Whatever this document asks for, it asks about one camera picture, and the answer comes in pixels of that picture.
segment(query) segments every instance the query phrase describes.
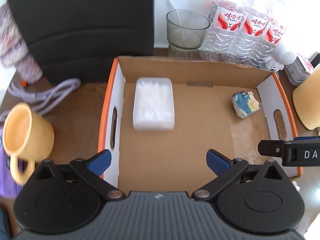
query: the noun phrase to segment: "plastic water bottle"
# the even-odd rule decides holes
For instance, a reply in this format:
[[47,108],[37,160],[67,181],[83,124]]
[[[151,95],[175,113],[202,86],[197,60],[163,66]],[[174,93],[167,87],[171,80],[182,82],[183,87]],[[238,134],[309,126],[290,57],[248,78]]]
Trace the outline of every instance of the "plastic water bottle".
[[205,60],[220,61],[238,28],[245,9],[245,0],[212,0],[207,31],[200,56]]
[[248,65],[248,57],[270,18],[268,0],[246,0],[247,7],[239,28],[222,58],[226,62]]
[[276,47],[289,26],[290,12],[282,0],[270,3],[271,17],[268,25],[250,52],[250,65],[259,67],[264,64],[268,54]]

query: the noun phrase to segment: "purple bag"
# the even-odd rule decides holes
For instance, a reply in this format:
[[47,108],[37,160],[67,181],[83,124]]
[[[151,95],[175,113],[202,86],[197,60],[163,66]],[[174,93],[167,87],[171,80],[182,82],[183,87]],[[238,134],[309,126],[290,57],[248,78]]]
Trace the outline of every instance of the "purple bag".
[[[5,153],[2,143],[3,127],[0,127],[0,195],[4,198],[16,198],[22,186],[17,185],[10,173],[10,157]],[[22,170],[22,161],[18,161]]]

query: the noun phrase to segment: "red and white label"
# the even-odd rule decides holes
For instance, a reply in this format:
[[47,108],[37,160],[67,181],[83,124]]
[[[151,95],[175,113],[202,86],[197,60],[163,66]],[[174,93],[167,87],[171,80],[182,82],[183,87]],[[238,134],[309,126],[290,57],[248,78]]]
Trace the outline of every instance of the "red and white label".
[[235,31],[241,21],[243,13],[237,13],[218,6],[214,19],[209,19],[215,27]]
[[252,36],[260,36],[268,23],[268,20],[256,17],[252,14],[244,14],[244,19],[244,23],[241,25],[241,30]]
[[281,40],[284,32],[285,28],[282,25],[279,26],[276,24],[269,23],[266,27],[265,35],[263,38],[266,41],[277,44]]

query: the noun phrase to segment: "cardboard box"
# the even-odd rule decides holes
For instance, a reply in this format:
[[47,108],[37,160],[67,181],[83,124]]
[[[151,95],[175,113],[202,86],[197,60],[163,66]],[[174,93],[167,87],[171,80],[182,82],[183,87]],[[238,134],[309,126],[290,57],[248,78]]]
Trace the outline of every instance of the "cardboard box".
[[[172,81],[175,127],[172,131],[135,131],[135,85],[140,77]],[[232,95],[252,91],[262,109],[246,119],[236,116]],[[257,145],[278,140],[279,109],[287,140],[297,136],[290,105],[274,73],[228,63],[166,57],[119,57],[113,62],[101,116],[98,151],[109,149],[111,166],[103,178],[120,190],[187,191],[215,178],[206,153],[262,164]],[[301,168],[286,167],[290,177]]]

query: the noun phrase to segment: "yellow cup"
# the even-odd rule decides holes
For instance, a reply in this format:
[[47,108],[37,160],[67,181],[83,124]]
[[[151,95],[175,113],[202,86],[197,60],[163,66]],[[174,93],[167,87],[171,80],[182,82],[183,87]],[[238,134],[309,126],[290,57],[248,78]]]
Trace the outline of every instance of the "yellow cup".
[[[47,159],[54,145],[52,125],[33,112],[26,103],[17,104],[3,128],[3,146],[10,158],[10,172],[17,184],[24,185],[35,170],[35,163]],[[18,158],[28,162],[22,173]]]
[[320,126],[320,68],[317,68],[292,93],[297,115],[303,125],[313,130]]

